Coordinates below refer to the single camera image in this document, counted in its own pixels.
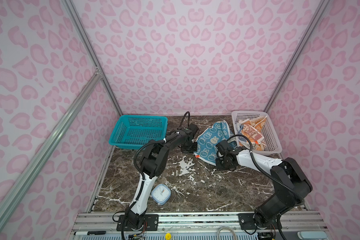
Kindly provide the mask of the blue bunny pattern towel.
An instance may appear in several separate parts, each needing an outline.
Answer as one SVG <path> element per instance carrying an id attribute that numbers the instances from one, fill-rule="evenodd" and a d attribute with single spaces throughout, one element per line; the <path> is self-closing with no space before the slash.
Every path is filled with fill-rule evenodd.
<path id="1" fill-rule="evenodd" d="M 198 148 L 194 152 L 195 157 L 207 164 L 216 166 L 216 145 L 222 140 L 227 140 L 232 134 L 226 121 L 214 123 L 212 127 L 207 128 L 198 136 L 196 140 Z"/>

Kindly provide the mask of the white plastic basket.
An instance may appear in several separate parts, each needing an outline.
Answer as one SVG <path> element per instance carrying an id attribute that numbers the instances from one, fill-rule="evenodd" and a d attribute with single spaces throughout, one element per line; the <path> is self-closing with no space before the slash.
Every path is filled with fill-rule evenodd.
<path id="1" fill-rule="evenodd" d="M 270 117 L 265 112 L 259 111 L 249 111 L 249 110 L 241 110 L 241 111 L 233 111 L 232 112 L 232 120 L 233 124 L 244 120 L 252 120 L 258 117 L 265 117 L 265 124 L 261 130 L 261 134 L 264 136 L 265 149 L 263 151 L 255 151 L 255 153 L 262 154 L 264 156 L 270 156 L 272 154 L 280 154 L 283 150 L 280 140 L 277 136 L 276 130 L 273 126 Z"/>

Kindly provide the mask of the teal plastic basket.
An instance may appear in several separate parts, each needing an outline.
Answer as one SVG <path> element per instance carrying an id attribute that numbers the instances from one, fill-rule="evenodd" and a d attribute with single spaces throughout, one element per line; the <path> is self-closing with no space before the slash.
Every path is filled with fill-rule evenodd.
<path id="1" fill-rule="evenodd" d="M 167 126 L 167 117 L 123 115 L 112 131 L 109 144 L 119 149 L 138 150 L 150 140 L 162 140 Z"/>

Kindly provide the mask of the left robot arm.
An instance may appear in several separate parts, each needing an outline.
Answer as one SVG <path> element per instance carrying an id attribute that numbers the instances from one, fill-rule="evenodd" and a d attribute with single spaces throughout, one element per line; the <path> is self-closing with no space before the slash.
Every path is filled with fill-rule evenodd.
<path id="1" fill-rule="evenodd" d="M 187 127 L 180 126 L 163 140 L 151 140 L 138 150 L 134 157 L 134 166 L 140 174 L 140 179 L 131 204 L 119 219 L 122 231 L 125 226 L 139 230 L 144 225 L 149 196 L 156 180 L 166 168 L 170 151 L 177 147 L 185 152 L 196 151 L 197 142 L 194 141 L 194 137 L 198 131 L 199 127 L 194 123 Z"/>

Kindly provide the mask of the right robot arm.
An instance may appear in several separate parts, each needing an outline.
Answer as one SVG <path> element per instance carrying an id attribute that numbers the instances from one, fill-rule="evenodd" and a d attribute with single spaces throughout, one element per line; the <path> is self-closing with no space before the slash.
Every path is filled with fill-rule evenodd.
<path id="1" fill-rule="evenodd" d="M 275 159 L 253 153 L 246 148 L 218 148 L 216 167 L 219 170 L 235 170 L 248 167 L 269 178 L 274 193 L 255 209 L 253 224 L 266 228 L 296 206 L 303 205 L 305 197 L 313 190 L 299 164 L 292 158 Z"/>

